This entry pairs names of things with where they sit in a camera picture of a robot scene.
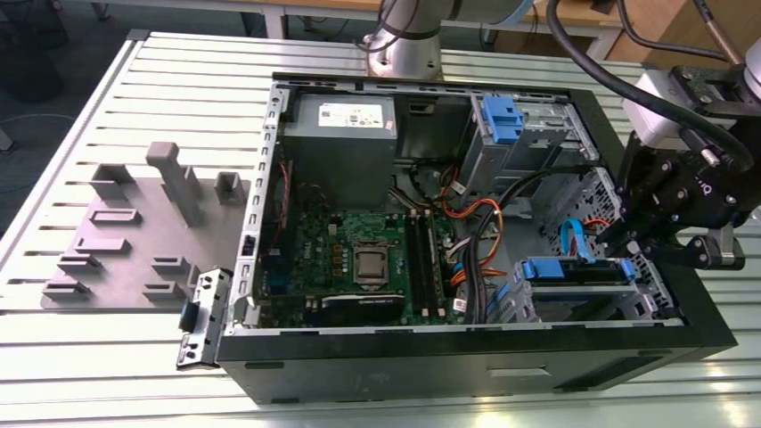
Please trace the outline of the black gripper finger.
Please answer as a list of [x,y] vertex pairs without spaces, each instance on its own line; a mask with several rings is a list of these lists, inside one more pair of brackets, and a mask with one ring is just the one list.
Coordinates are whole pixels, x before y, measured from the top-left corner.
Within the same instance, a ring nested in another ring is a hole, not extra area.
[[647,146],[636,133],[629,135],[616,178],[620,217],[601,232],[604,243],[628,243],[652,235],[663,211],[653,192],[672,175],[671,151]]
[[637,237],[639,252],[656,263],[700,270],[741,270],[745,267],[743,245],[735,237],[735,224],[709,228],[687,244],[675,234]]

